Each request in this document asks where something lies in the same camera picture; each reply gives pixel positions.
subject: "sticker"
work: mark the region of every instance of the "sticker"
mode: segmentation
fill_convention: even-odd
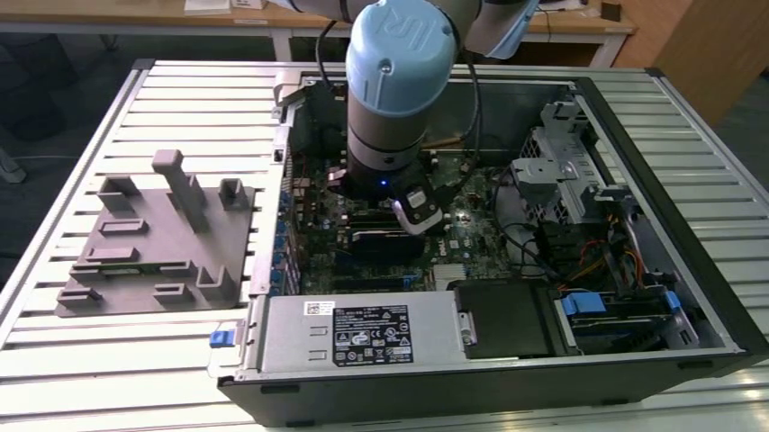
[[[334,309],[333,340],[333,361],[340,367],[413,363],[409,308],[376,306]]]
[[[266,20],[233,20],[235,24],[267,25]]]
[[[305,314],[306,315],[332,315],[334,313],[336,301],[306,301]]]

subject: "barcode sticker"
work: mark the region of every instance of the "barcode sticker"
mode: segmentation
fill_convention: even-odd
[[[334,313],[334,306],[337,306],[337,301],[306,301],[305,314],[332,315]]]

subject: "motherboard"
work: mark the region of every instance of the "motherboard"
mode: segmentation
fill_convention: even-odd
[[[424,162],[434,185],[456,182],[469,169],[461,151],[426,151]],[[476,170],[444,222],[414,237],[404,232],[390,201],[357,201],[328,190],[330,164],[328,159],[299,158],[294,167],[302,294],[433,291],[445,289],[436,280],[441,271],[468,279],[514,274],[489,209],[498,167]]]

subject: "wooden desk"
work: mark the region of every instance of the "wooden desk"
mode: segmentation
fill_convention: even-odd
[[[592,0],[592,6],[600,0]],[[291,61],[290,39],[318,37],[329,20],[269,4],[263,10],[234,9],[226,15],[186,16],[185,0],[2,0],[0,31],[95,34],[173,34],[273,37],[275,57]],[[612,22],[581,11],[540,14],[525,40],[601,45],[592,66],[611,67],[627,37],[628,18]],[[330,37],[349,37],[341,28]]]

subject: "slotted metal surface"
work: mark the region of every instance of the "slotted metal surface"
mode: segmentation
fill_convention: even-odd
[[[139,187],[165,187],[150,169],[157,149],[186,153],[186,170],[199,174],[203,186],[238,176],[247,185],[265,188],[258,205],[259,199],[273,199],[271,188],[279,184],[271,165],[277,131],[273,86],[286,71],[312,68],[302,64],[159,61],[151,71],[133,72],[23,259],[23,269],[0,297],[0,306],[4,302],[14,305],[4,309],[0,327],[0,340],[7,338],[0,351],[4,431],[263,430],[223,397],[211,378],[223,374],[238,358],[234,349],[209,349],[209,334],[242,319],[245,309],[59,319],[54,308],[102,208],[93,194],[103,176],[131,174]],[[330,69],[342,70],[338,66]],[[490,67],[481,72],[592,76],[768,333],[765,198],[723,144],[703,133],[691,113],[673,103],[661,82],[641,70]],[[604,155],[613,167],[605,148]],[[612,172],[621,181],[619,170],[612,168]],[[259,252],[269,241],[271,224],[274,215],[255,212],[249,254]],[[255,260],[254,256],[246,260],[246,276]],[[627,406],[417,419],[324,430],[767,430],[768,400],[769,372],[760,366],[721,379],[688,382]]]

